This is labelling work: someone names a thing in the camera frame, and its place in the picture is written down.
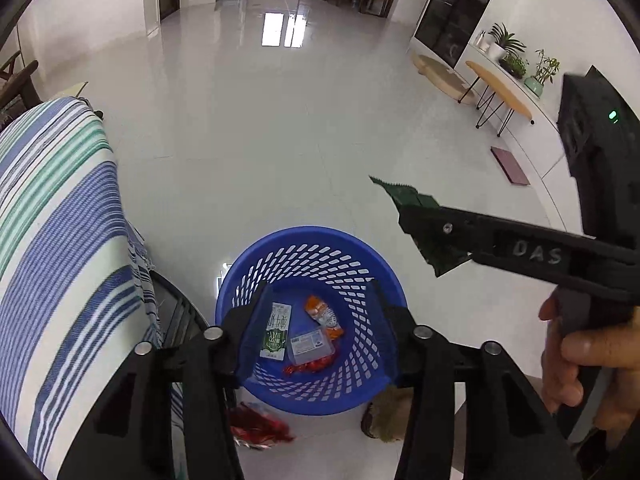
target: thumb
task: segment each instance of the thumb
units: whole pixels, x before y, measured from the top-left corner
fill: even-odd
[[[640,369],[640,332],[625,325],[574,332],[562,340],[561,353],[581,366]]]

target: white and green carton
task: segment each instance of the white and green carton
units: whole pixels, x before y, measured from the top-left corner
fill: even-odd
[[[287,347],[287,333],[289,333],[289,321],[291,320],[291,305],[273,303],[271,317],[264,333],[260,357],[284,361],[284,352]]]

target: black metal leg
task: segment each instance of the black metal leg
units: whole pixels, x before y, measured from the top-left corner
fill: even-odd
[[[471,92],[471,89],[474,87],[474,85],[478,81],[480,81],[480,78],[476,77],[476,80],[474,81],[474,83],[466,90],[465,94],[460,99],[458,99],[458,104],[460,104],[462,102],[462,99],[464,99],[469,94],[469,92]]]
[[[489,87],[487,86],[487,87],[484,89],[484,92],[482,92],[482,95],[480,96],[480,100],[478,101],[478,106],[476,107],[476,110],[479,110],[480,108],[482,108],[482,107],[487,103],[487,101],[489,101],[489,102],[490,102],[490,101],[491,101],[491,99],[493,99],[493,98],[494,98],[494,96],[495,96],[495,92],[494,92],[494,93],[492,93],[492,94],[491,94],[491,95],[490,95],[490,96],[489,96],[489,97],[484,101],[484,103],[482,102],[482,99],[484,98],[484,94],[486,94],[486,91],[487,91],[488,89],[489,89]]]
[[[493,112],[491,112],[491,115],[489,115],[484,121],[482,121],[482,117],[484,117],[484,114],[487,111],[487,109],[489,108],[490,104],[491,104],[491,99],[489,99],[489,102],[486,104],[486,107],[484,108],[484,111],[482,112],[482,115],[480,116],[480,120],[478,121],[478,124],[476,124],[476,128],[480,128],[481,126],[484,126],[484,124],[489,119],[491,119],[495,115],[495,113],[500,109],[500,107],[504,104],[504,101],[501,102]]]
[[[500,137],[502,135],[502,131],[506,128],[507,123],[509,122],[509,119],[511,119],[512,115],[513,115],[513,108],[511,110],[509,110],[509,113],[504,118],[504,122],[502,123],[502,126],[500,126],[500,130],[498,131],[498,137]]]

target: potted plant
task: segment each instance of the potted plant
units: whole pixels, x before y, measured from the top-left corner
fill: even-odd
[[[500,66],[509,74],[514,76],[514,78],[520,80],[527,74],[527,65],[529,64],[529,61],[522,59],[514,52],[507,52],[507,54],[498,63],[500,63]]]
[[[521,41],[514,38],[514,34],[509,33],[504,23],[502,25],[494,23],[489,34],[495,38],[495,43],[489,47],[489,52],[487,53],[487,57],[492,61],[498,61],[507,52],[517,54],[518,52],[524,52],[526,48]]]
[[[535,95],[540,97],[543,89],[545,88],[545,81],[549,79],[552,83],[554,82],[554,76],[560,70],[560,62],[555,57],[545,57],[545,51],[543,48],[537,50],[536,54],[540,56],[540,61],[536,67],[536,75],[527,77],[524,80],[524,84]]]

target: light green vase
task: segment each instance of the light green vase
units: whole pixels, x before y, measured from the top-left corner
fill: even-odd
[[[542,95],[542,91],[545,89],[545,86],[538,81],[535,77],[527,77],[524,80],[525,86],[531,90],[535,95],[540,97]]]

